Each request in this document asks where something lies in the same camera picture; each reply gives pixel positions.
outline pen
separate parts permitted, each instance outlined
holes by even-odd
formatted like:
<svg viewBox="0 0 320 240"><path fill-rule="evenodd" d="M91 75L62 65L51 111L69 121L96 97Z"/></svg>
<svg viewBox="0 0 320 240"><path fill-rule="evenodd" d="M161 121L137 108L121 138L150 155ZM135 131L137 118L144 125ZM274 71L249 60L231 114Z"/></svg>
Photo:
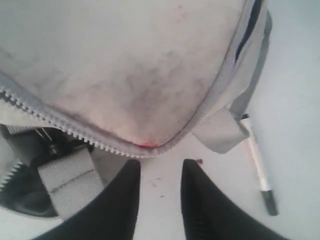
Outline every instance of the pen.
<svg viewBox="0 0 320 240"><path fill-rule="evenodd" d="M249 132L249 137L245 139L244 142L249 153L248 155L250 155L254 163L255 172L258 177L259 187L265 207L271 216L276 216L279 214L279 212L277 209L273 191L268 181L268 175L263 163L263 158L258 148L257 138L251 125L250 116L248 114L245 114L241 120L241 123Z"/></svg>

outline metal zipper teeth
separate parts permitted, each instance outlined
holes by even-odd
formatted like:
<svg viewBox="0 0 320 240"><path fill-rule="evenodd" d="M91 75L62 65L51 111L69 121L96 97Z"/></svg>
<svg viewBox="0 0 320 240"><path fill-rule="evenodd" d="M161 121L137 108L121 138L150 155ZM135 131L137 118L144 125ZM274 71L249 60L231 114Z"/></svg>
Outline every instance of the metal zipper teeth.
<svg viewBox="0 0 320 240"><path fill-rule="evenodd" d="M4 190L6 185L11 181L11 179L16 174L16 172L18 172L19 169L21 169L22 165L23 165L23 163L21 161L19 161L10 169L10 171L7 173L7 175L4 177L4 179L0 183L0 193ZM30 218L30 219L46 220L46 221L60 219L58 216L55 216L55 217L32 216L32 215L28 215L28 214L24 214L24 213L21 213L21 212L14 211L12 209L6 208L6 207L1 206L1 205L0 205L0 209L3 209L6 212L12 213L14 215L21 216L21 217L27 217L27 218Z"/></svg>
<svg viewBox="0 0 320 240"><path fill-rule="evenodd" d="M60 129L64 133L67 133L68 135L73 136L74 138L78 138L79 140L84 141L85 143L89 143L90 145L93 145L95 148L100 148L101 150L105 150L107 152L111 152L116 155L121 155L125 157L130 157L130 158L144 157L144 156L128 154L123 151L120 151L112 146L109 146L98 140L95 140L94 137L88 134L85 134L80 130L75 129L72 126L67 126L66 124L61 123L59 119L56 120L55 117L51 116L48 113L45 115L43 113L40 113L39 111L34 109L32 106L30 106L28 103L23 101L21 98L15 96L15 94L12 93L10 89L6 88L3 85L0 85L0 97L1 95L5 102L11 104L16 109L28 113L29 115L33 116L37 120L44 122L46 124L49 124L54 128Z"/></svg>

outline canvas bag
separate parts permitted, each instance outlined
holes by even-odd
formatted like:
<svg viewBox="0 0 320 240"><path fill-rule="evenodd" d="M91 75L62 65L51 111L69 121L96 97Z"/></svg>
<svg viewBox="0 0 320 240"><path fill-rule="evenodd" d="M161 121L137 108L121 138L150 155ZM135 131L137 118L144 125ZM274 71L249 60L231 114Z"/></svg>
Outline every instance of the canvas bag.
<svg viewBox="0 0 320 240"><path fill-rule="evenodd" d="M0 123L57 128L131 157L193 132L224 153L246 137L234 119L244 109L229 109L252 81L266 4L2 2Z"/></svg>

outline red spot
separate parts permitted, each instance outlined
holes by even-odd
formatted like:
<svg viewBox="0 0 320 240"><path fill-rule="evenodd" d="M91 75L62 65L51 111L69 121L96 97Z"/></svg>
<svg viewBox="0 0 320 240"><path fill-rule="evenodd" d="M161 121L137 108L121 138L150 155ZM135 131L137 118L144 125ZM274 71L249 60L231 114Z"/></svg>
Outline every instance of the red spot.
<svg viewBox="0 0 320 240"><path fill-rule="evenodd" d="M144 147L144 148L154 148L156 145L152 142L145 142L143 144L140 145L140 147Z"/></svg>
<svg viewBox="0 0 320 240"><path fill-rule="evenodd" d="M199 165L201 165L201 164L204 163L204 161L202 160L202 158L197 159L196 162L197 162Z"/></svg>

